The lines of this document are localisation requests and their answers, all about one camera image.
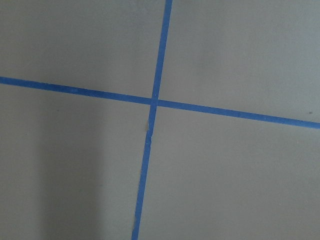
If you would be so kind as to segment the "blue tape strip lengthwise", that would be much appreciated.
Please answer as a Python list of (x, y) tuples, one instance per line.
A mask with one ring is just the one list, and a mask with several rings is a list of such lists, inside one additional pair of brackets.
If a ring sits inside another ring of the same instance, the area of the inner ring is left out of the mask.
[(157, 107), (158, 107), (159, 94), (160, 94), (160, 88), (161, 88), (162, 73), (163, 73), (163, 66), (164, 66), (164, 60), (165, 60), (172, 4), (173, 2), (171, 0), (166, 0), (164, 4), (164, 12), (163, 12), (161, 33), (160, 33), (159, 46), (158, 46), (157, 61), (155, 66), (152, 95), (151, 95), (151, 100), (149, 105), (147, 131), (145, 135), (145, 142), (144, 142), (144, 149), (143, 149), (143, 156), (142, 156), (140, 177), (139, 177), (139, 185), (137, 190), (136, 206), (135, 206), (135, 212), (134, 212), (134, 224), (133, 224), (132, 233), (131, 233), (132, 240), (137, 240), (139, 238), (139, 231), (140, 231), (140, 224), (141, 224), (141, 218), (142, 218), (144, 196), (145, 196), (145, 189), (146, 189), (146, 182), (147, 182), (147, 175), (148, 175), (148, 167), (149, 167), (151, 147), (152, 147), (152, 137), (154, 133), (154, 126), (156, 121)]

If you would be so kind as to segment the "blue tape strip crosswise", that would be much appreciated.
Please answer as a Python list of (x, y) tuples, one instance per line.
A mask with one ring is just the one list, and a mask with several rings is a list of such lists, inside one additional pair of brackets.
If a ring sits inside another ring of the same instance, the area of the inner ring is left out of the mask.
[[(52, 83), (23, 80), (23, 79), (10, 78), (10, 77), (4, 77), (4, 76), (0, 78), (0, 83), (4, 85), (66, 93), (66, 94), (72, 94), (72, 95), (81, 95), (81, 96), (87, 96), (87, 97), (93, 97), (93, 98), (116, 100), (121, 102), (129, 102), (129, 103), (136, 103), (136, 104), (143, 104), (143, 105), (152, 104), (152, 99), (147, 97), (126, 95), (126, 94), (120, 94), (120, 93), (114, 93), (114, 92), (99, 91), (99, 90), (52, 84)], [(224, 109), (224, 108), (217, 108), (217, 107), (210, 107), (210, 106), (203, 106), (203, 105), (197, 105), (197, 104), (161, 100), (161, 99), (158, 100), (156, 103), (158, 107), (164, 107), (164, 108), (170, 108), (170, 109), (186, 110), (186, 111), (192, 111), (192, 112), (214, 114), (214, 115), (220, 115), (220, 116), (248, 119), (248, 120), (260, 121), (260, 122), (268, 122), (268, 123), (282, 124), (282, 125), (289, 125), (289, 126), (296, 126), (296, 127), (303, 127), (303, 128), (311, 128), (311, 129), (320, 128), (320, 124), (318, 122), (313, 122), (313, 121), (298, 120), (298, 119), (285, 118), (285, 117), (279, 117), (279, 116), (264, 115), (264, 114), (258, 114), (258, 113), (237, 111), (237, 110), (231, 110), (231, 109)]]

